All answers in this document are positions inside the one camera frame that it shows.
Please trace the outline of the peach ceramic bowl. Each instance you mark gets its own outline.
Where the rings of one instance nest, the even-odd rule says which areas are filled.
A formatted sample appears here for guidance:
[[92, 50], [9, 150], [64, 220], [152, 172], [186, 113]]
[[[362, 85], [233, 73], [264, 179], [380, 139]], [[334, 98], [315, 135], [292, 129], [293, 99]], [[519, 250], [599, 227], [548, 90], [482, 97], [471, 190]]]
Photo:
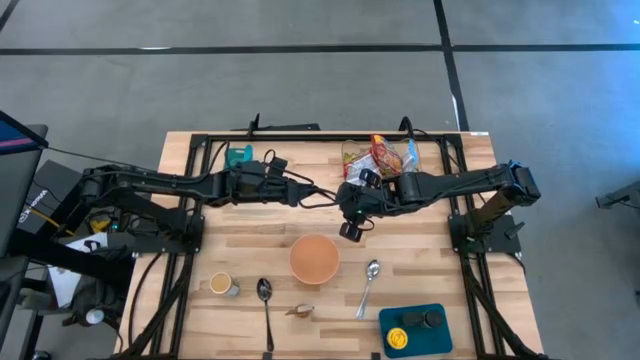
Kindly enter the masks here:
[[340, 266], [335, 243], [324, 235], [304, 235], [289, 251], [289, 267], [296, 279], [307, 285], [321, 285], [331, 280]]

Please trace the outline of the spice jar with tan lid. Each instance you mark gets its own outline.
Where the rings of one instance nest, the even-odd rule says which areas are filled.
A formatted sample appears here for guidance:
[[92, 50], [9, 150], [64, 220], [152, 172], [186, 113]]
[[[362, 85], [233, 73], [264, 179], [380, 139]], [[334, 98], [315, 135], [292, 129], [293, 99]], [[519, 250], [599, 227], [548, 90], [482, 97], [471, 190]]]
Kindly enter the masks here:
[[214, 294], [220, 296], [234, 297], [240, 291], [236, 280], [227, 272], [215, 273], [209, 281], [209, 287]]

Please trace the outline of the teal plastic bin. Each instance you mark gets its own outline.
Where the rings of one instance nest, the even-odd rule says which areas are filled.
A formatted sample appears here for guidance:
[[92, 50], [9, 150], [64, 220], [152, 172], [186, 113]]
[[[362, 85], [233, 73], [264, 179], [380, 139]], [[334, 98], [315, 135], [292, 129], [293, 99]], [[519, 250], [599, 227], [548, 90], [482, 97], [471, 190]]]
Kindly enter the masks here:
[[234, 167], [239, 163], [253, 160], [253, 147], [246, 145], [240, 148], [227, 148], [224, 153], [225, 167]]

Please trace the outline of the white blue ramen packet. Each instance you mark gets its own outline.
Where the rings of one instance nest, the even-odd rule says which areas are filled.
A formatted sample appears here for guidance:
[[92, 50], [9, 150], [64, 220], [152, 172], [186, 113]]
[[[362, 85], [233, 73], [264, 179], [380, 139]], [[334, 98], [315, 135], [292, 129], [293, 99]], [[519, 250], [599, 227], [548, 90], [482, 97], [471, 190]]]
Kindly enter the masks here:
[[417, 172], [420, 170], [420, 155], [416, 142], [413, 139], [406, 139], [403, 144], [405, 150], [402, 155], [402, 169], [404, 172]]

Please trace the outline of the white paper sheet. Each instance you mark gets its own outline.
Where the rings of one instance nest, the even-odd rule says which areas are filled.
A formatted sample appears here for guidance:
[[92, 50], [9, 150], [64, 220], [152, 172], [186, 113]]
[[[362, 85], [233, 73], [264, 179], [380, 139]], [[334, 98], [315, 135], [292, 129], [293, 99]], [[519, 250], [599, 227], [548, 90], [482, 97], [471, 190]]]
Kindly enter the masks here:
[[[93, 253], [97, 250], [108, 247], [107, 234], [104, 232], [96, 233], [70, 242], [66, 244], [66, 247], [79, 250], [84, 253]], [[57, 305], [61, 308], [68, 307], [72, 302], [72, 298], [80, 281], [81, 275], [65, 268], [50, 267], [49, 276], [52, 281]]]

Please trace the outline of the spice jar with yellow lid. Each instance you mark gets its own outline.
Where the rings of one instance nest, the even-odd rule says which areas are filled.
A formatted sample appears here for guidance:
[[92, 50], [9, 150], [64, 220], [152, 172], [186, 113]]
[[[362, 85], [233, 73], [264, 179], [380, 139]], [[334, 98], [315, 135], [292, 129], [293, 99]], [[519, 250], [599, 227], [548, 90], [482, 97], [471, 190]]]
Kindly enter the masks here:
[[391, 349], [402, 350], [408, 345], [409, 336], [403, 328], [394, 327], [386, 333], [385, 340]]

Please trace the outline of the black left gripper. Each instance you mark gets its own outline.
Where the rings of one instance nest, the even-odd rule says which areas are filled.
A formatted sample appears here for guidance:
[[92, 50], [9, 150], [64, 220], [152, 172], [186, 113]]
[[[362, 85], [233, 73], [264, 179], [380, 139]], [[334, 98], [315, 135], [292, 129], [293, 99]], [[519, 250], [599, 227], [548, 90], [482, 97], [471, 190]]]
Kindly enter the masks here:
[[[319, 196], [314, 195], [320, 192], [316, 185], [300, 184], [287, 177], [276, 176], [264, 172], [253, 172], [249, 174], [258, 178], [256, 190], [249, 195], [251, 203], [280, 203], [288, 206], [312, 206], [319, 203]], [[310, 196], [300, 201], [300, 196]]]

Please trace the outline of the red beef ramen packet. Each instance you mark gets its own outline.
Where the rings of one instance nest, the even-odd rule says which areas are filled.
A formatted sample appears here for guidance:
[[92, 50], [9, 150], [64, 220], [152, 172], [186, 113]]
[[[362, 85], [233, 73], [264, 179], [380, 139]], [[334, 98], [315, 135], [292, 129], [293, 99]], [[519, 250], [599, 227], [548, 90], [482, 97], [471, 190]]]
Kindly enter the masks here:
[[383, 178], [399, 175], [403, 172], [402, 159], [393, 145], [383, 136], [371, 136], [371, 152]]

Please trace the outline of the black computer case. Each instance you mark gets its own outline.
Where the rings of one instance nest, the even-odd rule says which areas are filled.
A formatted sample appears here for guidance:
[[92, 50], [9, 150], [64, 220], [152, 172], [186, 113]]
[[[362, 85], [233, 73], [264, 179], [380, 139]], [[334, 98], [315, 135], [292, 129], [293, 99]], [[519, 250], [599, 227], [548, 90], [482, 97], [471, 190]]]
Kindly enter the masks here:
[[17, 228], [44, 236], [72, 236], [87, 213], [80, 203], [82, 174], [47, 160], [36, 172]]

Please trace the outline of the dark teal tray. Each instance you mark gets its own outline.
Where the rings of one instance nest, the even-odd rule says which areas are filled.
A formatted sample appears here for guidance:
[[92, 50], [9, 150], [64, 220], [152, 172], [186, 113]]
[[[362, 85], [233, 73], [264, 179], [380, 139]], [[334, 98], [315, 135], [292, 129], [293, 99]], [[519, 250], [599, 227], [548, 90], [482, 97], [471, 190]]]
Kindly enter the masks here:
[[[424, 325], [423, 315], [431, 309], [437, 309], [444, 315], [444, 324], [439, 328]], [[446, 354], [453, 350], [446, 311], [439, 303], [384, 308], [378, 314], [378, 323], [384, 353], [389, 358]], [[391, 349], [386, 344], [386, 333], [394, 327], [403, 328], [409, 336], [408, 345], [402, 350]]]

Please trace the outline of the grey stand leg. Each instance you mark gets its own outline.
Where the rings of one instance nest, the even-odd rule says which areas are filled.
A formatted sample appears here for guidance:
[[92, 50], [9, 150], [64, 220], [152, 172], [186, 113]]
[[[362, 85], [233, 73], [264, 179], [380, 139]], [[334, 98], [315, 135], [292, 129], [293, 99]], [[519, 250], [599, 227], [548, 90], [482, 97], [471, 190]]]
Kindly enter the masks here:
[[640, 180], [613, 192], [597, 196], [595, 200], [597, 206], [601, 209], [609, 209], [613, 205], [622, 205], [640, 210]]

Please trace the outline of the metal spoon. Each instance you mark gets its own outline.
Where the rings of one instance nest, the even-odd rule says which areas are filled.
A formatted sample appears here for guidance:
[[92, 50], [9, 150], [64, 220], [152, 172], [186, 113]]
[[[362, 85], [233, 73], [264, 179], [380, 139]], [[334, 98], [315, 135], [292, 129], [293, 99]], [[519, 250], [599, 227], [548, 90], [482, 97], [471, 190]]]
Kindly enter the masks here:
[[369, 264], [367, 265], [366, 268], [366, 285], [365, 285], [365, 289], [363, 291], [362, 294], [362, 298], [361, 301], [359, 303], [357, 312], [356, 312], [356, 319], [357, 320], [362, 320], [364, 318], [365, 315], [365, 311], [366, 311], [366, 304], [367, 304], [367, 299], [369, 296], [369, 292], [371, 289], [371, 285], [373, 283], [373, 281], [376, 279], [376, 277], [379, 275], [380, 272], [380, 263], [378, 262], [377, 259], [371, 260], [369, 262]]
[[266, 344], [267, 344], [268, 352], [273, 352], [275, 349], [274, 339], [273, 339], [271, 324], [270, 324], [270, 315], [269, 315], [269, 300], [271, 299], [272, 291], [273, 291], [272, 286], [266, 278], [260, 278], [258, 280], [256, 285], [256, 292], [259, 299], [264, 304], [265, 318], [266, 318]]

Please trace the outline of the green lime shrimp ramen packet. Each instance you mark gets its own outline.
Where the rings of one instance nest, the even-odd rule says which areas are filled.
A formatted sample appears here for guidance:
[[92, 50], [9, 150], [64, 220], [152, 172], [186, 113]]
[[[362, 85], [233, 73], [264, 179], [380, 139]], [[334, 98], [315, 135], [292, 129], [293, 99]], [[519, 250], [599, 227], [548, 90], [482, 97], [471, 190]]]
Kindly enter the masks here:
[[357, 142], [353, 140], [347, 140], [342, 143], [341, 154], [344, 164], [352, 162], [361, 156], [364, 156], [369, 152], [370, 144], [366, 142]]

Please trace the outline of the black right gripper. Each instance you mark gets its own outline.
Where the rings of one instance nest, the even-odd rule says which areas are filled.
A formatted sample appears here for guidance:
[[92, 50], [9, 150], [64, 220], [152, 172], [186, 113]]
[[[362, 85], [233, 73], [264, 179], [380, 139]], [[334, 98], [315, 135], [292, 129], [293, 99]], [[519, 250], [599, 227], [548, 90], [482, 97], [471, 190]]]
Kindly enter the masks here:
[[[359, 174], [363, 186], [344, 182], [338, 188], [336, 202], [345, 218], [363, 216], [397, 216], [406, 210], [403, 205], [402, 188], [405, 175], [383, 179], [375, 171], [365, 168]], [[344, 222], [339, 235], [351, 242], [359, 243], [363, 230]]]

